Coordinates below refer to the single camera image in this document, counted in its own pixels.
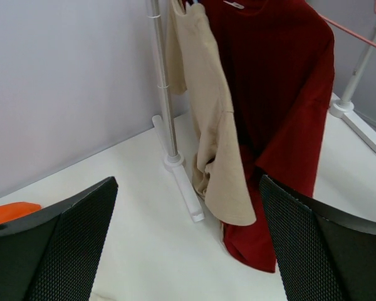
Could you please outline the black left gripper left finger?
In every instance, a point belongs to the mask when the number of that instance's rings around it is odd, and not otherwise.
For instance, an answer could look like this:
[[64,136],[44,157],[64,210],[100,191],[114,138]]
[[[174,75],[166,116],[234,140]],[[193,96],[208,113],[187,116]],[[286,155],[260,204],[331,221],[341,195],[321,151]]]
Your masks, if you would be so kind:
[[89,300],[118,184],[108,177],[0,224],[0,300]]

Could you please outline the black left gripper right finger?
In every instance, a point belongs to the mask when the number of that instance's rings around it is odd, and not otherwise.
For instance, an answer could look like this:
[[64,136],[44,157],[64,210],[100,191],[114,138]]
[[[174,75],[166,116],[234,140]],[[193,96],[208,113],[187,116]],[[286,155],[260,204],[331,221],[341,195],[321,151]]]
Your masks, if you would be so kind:
[[267,175],[259,191],[288,300],[376,300],[376,222]]

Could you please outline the orange t-shirt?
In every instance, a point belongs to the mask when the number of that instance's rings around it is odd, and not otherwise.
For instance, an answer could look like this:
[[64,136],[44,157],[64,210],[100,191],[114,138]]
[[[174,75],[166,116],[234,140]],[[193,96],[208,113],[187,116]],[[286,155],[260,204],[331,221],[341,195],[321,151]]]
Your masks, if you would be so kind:
[[22,218],[42,209],[40,204],[16,202],[0,205],[0,224]]

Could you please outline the dark red t-shirt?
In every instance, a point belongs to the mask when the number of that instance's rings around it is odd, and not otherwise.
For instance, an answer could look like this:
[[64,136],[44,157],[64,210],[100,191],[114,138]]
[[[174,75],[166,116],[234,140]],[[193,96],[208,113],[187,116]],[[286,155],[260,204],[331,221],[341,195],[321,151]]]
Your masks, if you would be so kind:
[[204,1],[234,106],[256,222],[223,226],[241,263],[273,273],[263,175],[312,196],[335,76],[334,36],[305,1]]

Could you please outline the white t-shirt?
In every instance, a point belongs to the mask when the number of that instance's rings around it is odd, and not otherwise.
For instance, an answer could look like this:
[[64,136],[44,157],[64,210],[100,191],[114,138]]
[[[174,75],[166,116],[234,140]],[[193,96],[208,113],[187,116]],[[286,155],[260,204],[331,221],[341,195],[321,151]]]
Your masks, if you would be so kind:
[[100,295],[99,293],[92,292],[89,301],[115,301],[113,298]]

